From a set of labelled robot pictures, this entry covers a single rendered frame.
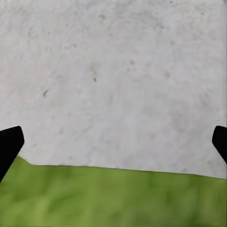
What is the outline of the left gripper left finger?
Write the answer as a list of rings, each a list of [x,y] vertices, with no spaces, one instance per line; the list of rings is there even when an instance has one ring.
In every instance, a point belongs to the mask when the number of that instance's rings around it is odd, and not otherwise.
[[[0,182],[25,143],[20,126],[0,131]]]

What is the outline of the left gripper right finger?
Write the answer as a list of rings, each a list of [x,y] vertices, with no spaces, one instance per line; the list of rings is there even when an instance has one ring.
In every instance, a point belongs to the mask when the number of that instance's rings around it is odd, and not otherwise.
[[[227,127],[216,126],[214,130],[212,143],[222,156],[222,158],[227,160]]]

